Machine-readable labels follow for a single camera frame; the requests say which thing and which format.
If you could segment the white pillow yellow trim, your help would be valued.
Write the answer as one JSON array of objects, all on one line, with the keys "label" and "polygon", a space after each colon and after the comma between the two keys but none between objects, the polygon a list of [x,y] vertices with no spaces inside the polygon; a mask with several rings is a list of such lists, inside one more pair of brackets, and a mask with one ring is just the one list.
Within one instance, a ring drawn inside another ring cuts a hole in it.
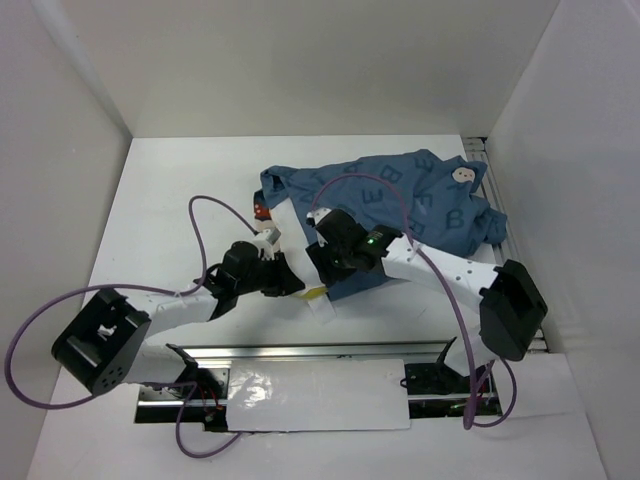
[{"label": "white pillow yellow trim", "polygon": [[284,254],[290,269],[304,284],[303,289],[293,293],[292,297],[307,305],[317,323],[326,324],[334,320],[336,312],[328,298],[328,288],[321,282],[306,253],[309,242],[291,199],[285,198],[275,207],[268,207],[263,192],[259,190],[253,195],[253,211],[258,231],[276,228],[281,233],[276,250]]}]

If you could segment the blue cartoon print pillowcase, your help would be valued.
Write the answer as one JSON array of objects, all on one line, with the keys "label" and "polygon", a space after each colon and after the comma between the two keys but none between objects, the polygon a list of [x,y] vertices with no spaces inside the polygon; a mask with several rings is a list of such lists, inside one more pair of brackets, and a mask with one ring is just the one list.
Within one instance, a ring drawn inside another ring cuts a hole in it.
[{"label": "blue cartoon print pillowcase", "polygon": [[429,150],[362,157],[318,168],[271,166],[260,174],[257,209],[290,200],[308,242],[312,206],[338,208],[365,229],[409,229],[413,238],[447,253],[470,257],[481,245],[507,236],[507,217],[479,196],[487,167],[460,156],[442,160]]}]

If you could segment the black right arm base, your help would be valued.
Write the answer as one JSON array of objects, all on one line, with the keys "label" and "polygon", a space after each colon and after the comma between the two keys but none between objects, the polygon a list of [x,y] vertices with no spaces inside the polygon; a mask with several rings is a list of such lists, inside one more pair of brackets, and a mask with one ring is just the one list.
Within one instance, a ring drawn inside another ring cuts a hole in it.
[{"label": "black right arm base", "polygon": [[411,420],[462,418],[471,393],[469,377],[451,370],[433,352],[408,353],[402,360],[399,383],[407,393]]}]

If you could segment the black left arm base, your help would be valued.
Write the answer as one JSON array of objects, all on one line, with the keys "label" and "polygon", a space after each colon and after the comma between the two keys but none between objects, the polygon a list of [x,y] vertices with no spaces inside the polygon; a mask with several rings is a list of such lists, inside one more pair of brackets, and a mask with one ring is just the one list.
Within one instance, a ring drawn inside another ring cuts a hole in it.
[{"label": "black left arm base", "polygon": [[199,370],[209,374],[207,383],[200,381],[194,393],[191,386],[141,387],[134,423],[174,424],[183,408],[181,424],[198,424],[205,431],[226,432],[231,361],[202,358],[198,362]]}]

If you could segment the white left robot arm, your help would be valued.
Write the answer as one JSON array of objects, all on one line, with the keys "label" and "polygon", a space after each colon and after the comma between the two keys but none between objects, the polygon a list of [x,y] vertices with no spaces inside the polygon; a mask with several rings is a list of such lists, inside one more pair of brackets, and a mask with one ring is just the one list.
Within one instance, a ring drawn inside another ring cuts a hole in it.
[{"label": "white left robot arm", "polygon": [[150,337],[217,319],[242,295],[284,297],[303,291],[304,282],[274,247],[279,235],[268,229],[233,243],[188,296],[99,289],[54,341],[52,356],[94,396],[122,383],[151,383],[176,399],[189,397],[197,387],[196,361],[177,345],[150,344]]}]

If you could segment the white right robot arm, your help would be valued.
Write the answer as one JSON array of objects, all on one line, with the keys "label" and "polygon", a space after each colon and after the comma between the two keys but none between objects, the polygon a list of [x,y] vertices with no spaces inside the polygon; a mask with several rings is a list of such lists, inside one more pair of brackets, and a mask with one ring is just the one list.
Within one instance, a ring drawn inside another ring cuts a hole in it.
[{"label": "white right robot arm", "polygon": [[317,241],[307,248],[329,285],[355,272],[377,273],[441,290],[450,303],[479,316],[448,344],[436,379],[448,392],[460,391],[471,372],[492,361],[523,360],[548,307],[526,267],[514,260],[481,263],[428,247],[395,228],[365,229],[340,209],[320,208],[306,222]]}]

